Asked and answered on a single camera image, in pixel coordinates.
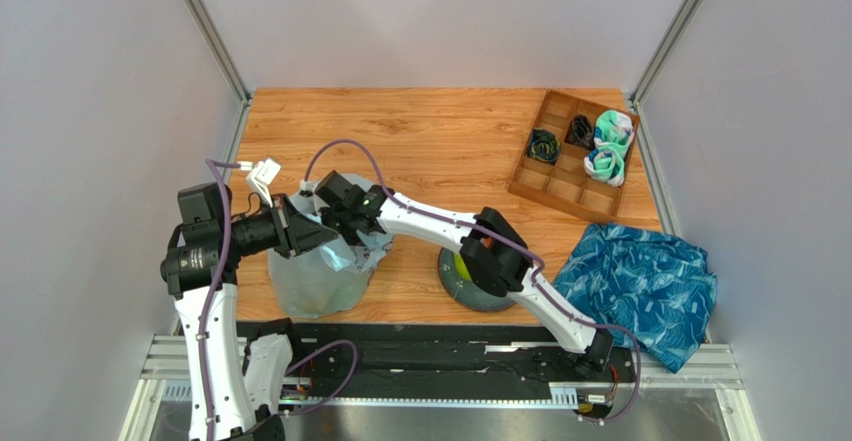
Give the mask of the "light blue plastic bag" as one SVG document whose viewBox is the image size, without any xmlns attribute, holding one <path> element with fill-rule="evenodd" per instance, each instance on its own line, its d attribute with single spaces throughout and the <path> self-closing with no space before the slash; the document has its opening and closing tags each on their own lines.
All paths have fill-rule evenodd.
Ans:
<svg viewBox="0 0 852 441">
<path fill-rule="evenodd" d="M 390 234 L 359 232 L 354 245 L 337 237 L 291 258 L 267 250 L 268 274 L 279 307 L 294 318 L 318 318 L 354 308 L 393 242 Z"/>
</svg>

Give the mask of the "green fake pear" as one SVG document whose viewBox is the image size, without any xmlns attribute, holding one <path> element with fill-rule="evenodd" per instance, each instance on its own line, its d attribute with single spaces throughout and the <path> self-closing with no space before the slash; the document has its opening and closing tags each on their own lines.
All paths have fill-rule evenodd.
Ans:
<svg viewBox="0 0 852 441">
<path fill-rule="evenodd" d="M 464 280 L 464 281 L 471 281 L 472 280 L 470 273 L 469 273 L 469 271 L 468 271 L 468 269 L 465 265 L 465 262 L 464 262 L 464 260 L 463 260 L 463 258 L 461 257 L 460 254 L 458 254 L 458 253 L 453 254 L 453 263 L 454 263 L 456 273 L 461 280 Z"/>
</svg>

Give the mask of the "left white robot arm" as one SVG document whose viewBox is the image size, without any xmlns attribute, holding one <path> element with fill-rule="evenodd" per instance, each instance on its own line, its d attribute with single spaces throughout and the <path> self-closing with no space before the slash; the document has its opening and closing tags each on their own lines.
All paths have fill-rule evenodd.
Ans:
<svg viewBox="0 0 852 441">
<path fill-rule="evenodd" d="M 282 440 L 282 381 L 294 358 L 293 323 L 263 324 L 238 349 L 236 270 L 240 260 L 268 249 L 286 258 L 334 240 L 336 232 L 307 218 L 287 196 L 238 220 L 231 192 L 217 183 L 179 191 L 182 222 L 160 266 L 174 299 L 187 349 L 192 389 L 191 440 Z"/>
</svg>

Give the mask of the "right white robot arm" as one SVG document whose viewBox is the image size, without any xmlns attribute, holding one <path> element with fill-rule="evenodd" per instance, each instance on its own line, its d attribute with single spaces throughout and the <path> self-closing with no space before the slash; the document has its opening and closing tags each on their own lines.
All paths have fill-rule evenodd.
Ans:
<svg viewBox="0 0 852 441">
<path fill-rule="evenodd" d="M 332 171 L 314 188 L 325 224 L 342 234 L 408 236 L 460 256 L 481 291 L 522 306 L 558 345 L 594 372 L 607 370 L 612 335 L 574 307 L 542 274 L 542 260 L 495 209 L 444 210 L 373 184 L 364 189 Z"/>
</svg>

